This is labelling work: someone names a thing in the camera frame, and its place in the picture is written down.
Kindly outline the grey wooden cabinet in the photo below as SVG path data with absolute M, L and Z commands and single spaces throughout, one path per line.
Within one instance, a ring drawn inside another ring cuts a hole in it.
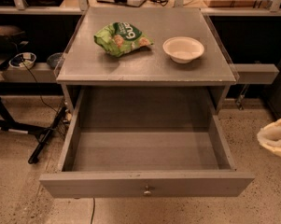
M 126 21 L 153 40 L 144 47 L 115 58 L 94 43 L 93 36 L 114 21 Z M 204 55 L 189 64 L 173 62 L 163 43 L 188 36 L 204 45 Z M 220 105 L 237 75 L 226 61 L 212 33 L 211 21 L 198 8 L 91 7 L 86 12 L 66 54 L 57 82 L 71 85 L 207 86 Z

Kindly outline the metal top drawer knob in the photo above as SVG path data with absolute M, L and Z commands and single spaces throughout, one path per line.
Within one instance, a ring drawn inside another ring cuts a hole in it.
M 145 190 L 144 190 L 144 192 L 143 192 L 143 195 L 144 195 L 145 197 L 150 197 L 150 196 L 152 195 L 152 192 L 151 192 L 151 190 L 150 190 L 150 186 L 145 186 Z

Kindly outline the black stand legs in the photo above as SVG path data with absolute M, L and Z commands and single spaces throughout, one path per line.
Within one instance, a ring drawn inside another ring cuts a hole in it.
M 38 155 L 43 150 L 46 143 L 49 141 L 51 135 L 58 127 L 60 121 L 65 115 L 65 111 L 66 107 L 62 105 L 58 109 L 55 118 L 49 127 L 40 127 L 30 124 L 19 123 L 14 118 L 12 118 L 0 98 L 0 130 L 5 132 L 25 133 L 33 135 L 38 141 L 38 145 L 36 146 L 34 152 L 30 156 L 28 163 L 35 164 L 38 163 Z

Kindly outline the green snack bag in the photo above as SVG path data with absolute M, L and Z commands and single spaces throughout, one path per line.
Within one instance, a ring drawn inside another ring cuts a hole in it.
M 148 36 L 128 22 L 108 24 L 94 35 L 94 42 L 115 57 L 153 44 Z

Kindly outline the white paper bowl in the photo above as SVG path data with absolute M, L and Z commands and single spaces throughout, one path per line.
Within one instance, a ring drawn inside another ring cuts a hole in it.
M 169 38 L 162 47 L 164 52 L 176 63 L 190 63 L 204 54 L 204 45 L 191 37 Z

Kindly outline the dark round dish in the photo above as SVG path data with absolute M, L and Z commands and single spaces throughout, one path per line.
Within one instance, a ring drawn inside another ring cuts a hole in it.
M 63 63 L 63 53 L 57 52 L 47 58 L 47 64 L 50 68 L 56 68 Z

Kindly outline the grey top drawer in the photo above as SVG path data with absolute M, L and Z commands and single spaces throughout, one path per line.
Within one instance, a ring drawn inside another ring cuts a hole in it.
M 54 174 L 55 198 L 237 196 L 254 179 L 235 167 L 207 90 L 81 91 Z

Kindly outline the black bag on shelf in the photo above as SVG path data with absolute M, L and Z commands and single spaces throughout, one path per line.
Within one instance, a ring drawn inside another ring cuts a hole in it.
M 0 25 L 0 66 L 28 44 L 26 33 L 14 25 Z

